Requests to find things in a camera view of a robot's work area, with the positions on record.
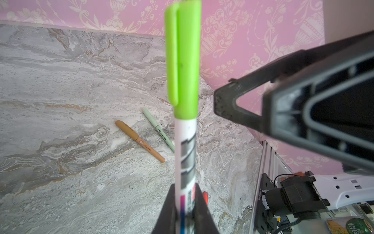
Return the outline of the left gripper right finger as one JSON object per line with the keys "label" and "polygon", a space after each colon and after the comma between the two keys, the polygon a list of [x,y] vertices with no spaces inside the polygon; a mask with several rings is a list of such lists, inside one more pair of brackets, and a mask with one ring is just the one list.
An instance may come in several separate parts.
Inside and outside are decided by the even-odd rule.
{"label": "left gripper right finger", "polygon": [[203,198],[203,191],[195,184],[195,208],[193,212],[196,234],[219,234],[211,213]]}

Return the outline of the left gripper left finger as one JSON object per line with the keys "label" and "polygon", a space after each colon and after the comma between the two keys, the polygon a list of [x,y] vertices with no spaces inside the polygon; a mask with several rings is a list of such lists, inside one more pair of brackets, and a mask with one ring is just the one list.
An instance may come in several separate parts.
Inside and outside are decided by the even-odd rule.
{"label": "left gripper left finger", "polygon": [[169,188],[166,200],[152,234],[175,234],[176,207],[175,207],[175,184]]}

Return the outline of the light green pen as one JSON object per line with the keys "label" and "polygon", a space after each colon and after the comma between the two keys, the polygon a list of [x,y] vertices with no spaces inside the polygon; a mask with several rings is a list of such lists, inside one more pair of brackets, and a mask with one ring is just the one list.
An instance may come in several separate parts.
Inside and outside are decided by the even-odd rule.
{"label": "light green pen", "polygon": [[158,134],[161,136],[161,138],[164,140],[164,142],[168,145],[168,147],[171,149],[172,152],[175,152],[175,146],[170,140],[170,138],[166,135],[166,133],[163,131],[161,125],[157,122],[157,120],[154,118],[154,116],[151,114],[151,112],[143,108],[142,112],[146,119],[150,122],[150,124],[154,127],[154,129],[158,132]]}

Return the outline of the tan brown pen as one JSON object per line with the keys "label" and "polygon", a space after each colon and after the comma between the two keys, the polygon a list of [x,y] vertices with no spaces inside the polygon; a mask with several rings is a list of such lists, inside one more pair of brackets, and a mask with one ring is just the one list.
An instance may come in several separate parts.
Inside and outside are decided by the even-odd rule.
{"label": "tan brown pen", "polygon": [[165,163],[166,160],[162,157],[156,150],[154,150],[151,146],[149,146],[144,139],[142,139],[131,127],[125,124],[123,121],[116,120],[115,125],[122,130],[126,135],[128,135],[131,139],[137,142],[140,146],[142,146],[148,153],[150,153],[153,157],[155,157],[161,163]]}

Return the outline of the bright green pen cap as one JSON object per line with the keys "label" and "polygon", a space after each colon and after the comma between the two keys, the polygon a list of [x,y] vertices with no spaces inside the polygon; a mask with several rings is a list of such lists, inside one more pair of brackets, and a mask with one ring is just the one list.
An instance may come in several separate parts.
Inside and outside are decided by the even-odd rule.
{"label": "bright green pen cap", "polygon": [[181,1],[165,10],[168,100],[179,120],[198,115],[201,1]]}

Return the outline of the white marker green tip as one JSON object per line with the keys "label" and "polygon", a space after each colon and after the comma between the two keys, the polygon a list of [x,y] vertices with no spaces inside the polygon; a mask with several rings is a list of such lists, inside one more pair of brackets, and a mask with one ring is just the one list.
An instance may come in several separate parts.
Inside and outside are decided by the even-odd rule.
{"label": "white marker green tip", "polygon": [[177,234],[194,234],[197,120],[175,120],[175,207]]}

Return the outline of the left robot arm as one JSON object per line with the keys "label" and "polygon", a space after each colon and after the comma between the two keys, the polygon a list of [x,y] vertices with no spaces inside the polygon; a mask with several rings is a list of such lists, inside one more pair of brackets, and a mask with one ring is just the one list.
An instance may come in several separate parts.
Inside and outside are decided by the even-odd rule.
{"label": "left robot arm", "polygon": [[[321,219],[323,213],[374,198],[372,176],[339,174],[282,174],[271,179],[259,176],[253,211],[244,232],[291,233],[305,220]],[[207,195],[195,184],[190,191],[172,185],[153,229],[155,234],[216,234],[207,207]]]}

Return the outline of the red pen cap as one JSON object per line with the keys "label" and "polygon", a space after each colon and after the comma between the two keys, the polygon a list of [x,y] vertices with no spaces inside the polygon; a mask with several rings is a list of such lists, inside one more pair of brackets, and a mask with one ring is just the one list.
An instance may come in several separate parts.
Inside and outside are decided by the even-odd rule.
{"label": "red pen cap", "polygon": [[208,192],[203,191],[203,198],[204,198],[206,205],[208,205]]}

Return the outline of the green snack bag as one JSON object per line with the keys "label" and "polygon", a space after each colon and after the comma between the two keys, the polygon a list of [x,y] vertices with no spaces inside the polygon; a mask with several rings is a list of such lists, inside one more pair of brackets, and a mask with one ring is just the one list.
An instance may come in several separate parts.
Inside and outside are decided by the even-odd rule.
{"label": "green snack bag", "polygon": [[346,216],[326,220],[331,234],[373,234],[374,228],[364,218]]}

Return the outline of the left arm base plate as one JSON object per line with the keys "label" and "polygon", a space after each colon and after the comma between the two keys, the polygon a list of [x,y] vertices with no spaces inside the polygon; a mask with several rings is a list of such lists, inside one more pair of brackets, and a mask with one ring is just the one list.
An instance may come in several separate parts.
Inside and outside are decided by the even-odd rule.
{"label": "left arm base plate", "polygon": [[256,234],[272,234],[278,228],[278,220],[270,210],[266,199],[266,193],[275,190],[277,187],[267,174],[261,175],[258,193],[256,195],[256,212],[254,228]]}

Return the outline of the aluminium front rail frame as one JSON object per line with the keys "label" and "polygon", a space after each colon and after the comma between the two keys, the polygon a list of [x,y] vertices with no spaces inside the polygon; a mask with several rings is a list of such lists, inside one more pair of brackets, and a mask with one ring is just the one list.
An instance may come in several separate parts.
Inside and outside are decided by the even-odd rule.
{"label": "aluminium front rail frame", "polygon": [[293,173],[267,141],[264,140],[262,146],[263,151],[249,224],[250,234],[271,234],[278,228],[277,218],[263,205],[265,192],[279,187],[279,182],[275,182],[274,179],[280,179],[280,174]]}

